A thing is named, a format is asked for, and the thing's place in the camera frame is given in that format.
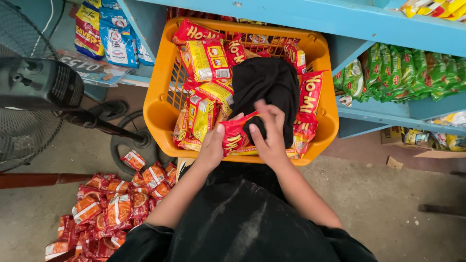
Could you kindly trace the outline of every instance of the orange plastic basket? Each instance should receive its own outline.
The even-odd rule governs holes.
[[[184,17],[170,20],[164,28],[157,59],[151,82],[144,101],[144,120],[162,151],[172,157],[196,158],[198,152],[177,148],[172,140],[173,129],[182,109],[188,92],[183,91],[183,83],[187,79],[186,70],[182,65],[175,62],[179,57],[178,48],[171,39],[178,29]],[[313,71],[327,70],[323,75],[322,91],[319,105],[317,107],[317,120],[319,125],[316,136],[309,144],[306,154],[301,159],[292,159],[294,165],[303,166],[309,164],[318,156],[335,138],[338,132],[338,112],[336,109],[335,92],[333,88],[332,72],[330,69],[329,48],[325,38],[317,32],[279,27],[265,27],[251,24],[231,23],[206,19],[190,18],[190,21],[218,31],[224,31],[226,38],[231,39],[233,34],[241,32],[246,38],[269,36],[286,37],[288,39],[298,38],[298,47],[306,54],[308,68]],[[275,47],[274,57],[284,57],[281,45],[266,43],[243,43],[249,46],[251,51],[256,52],[258,47]],[[253,156],[228,156],[225,161],[263,163],[259,157]]]

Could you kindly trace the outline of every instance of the person's right hand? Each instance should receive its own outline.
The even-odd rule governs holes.
[[[249,125],[251,137],[257,148],[259,157],[273,170],[290,162],[286,154],[285,141],[283,139],[283,124],[285,113],[274,105],[267,105],[263,99],[254,103],[254,107],[259,111],[267,131],[267,139],[264,140],[259,128]]]

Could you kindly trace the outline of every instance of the concrete floor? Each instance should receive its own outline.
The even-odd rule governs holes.
[[[65,124],[53,146],[14,172],[117,172],[109,144],[106,134]],[[380,261],[466,258],[466,220],[416,211],[423,203],[461,205],[466,180],[325,156],[300,170],[335,209],[345,229]],[[45,246],[56,239],[58,218],[75,204],[78,186],[0,190],[0,262],[43,261]]]

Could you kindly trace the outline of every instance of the paper scrap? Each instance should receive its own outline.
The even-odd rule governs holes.
[[[346,105],[347,107],[351,107],[353,98],[351,97],[351,95],[347,95],[347,96],[339,98],[338,101],[340,101],[340,103],[342,105]]]
[[[397,171],[403,167],[403,163],[396,161],[393,157],[388,157],[387,165]]]

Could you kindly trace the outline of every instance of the black cloth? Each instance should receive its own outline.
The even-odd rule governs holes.
[[[299,103],[299,82],[296,69],[288,62],[274,57],[254,57],[233,67],[233,105],[230,117],[239,113],[245,115],[255,111],[254,102],[264,99],[285,112],[283,137],[285,147],[293,144],[293,122]],[[254,144],[249,125],[254,123],[263,138],[267,138],[264,123],[260,117],[253,117],[243,126],[249,141]]]
[[[176,230],[142,224],[108,262],[377,261],[346,231],[317,226],[283,199],[267,166],[222,162]]]

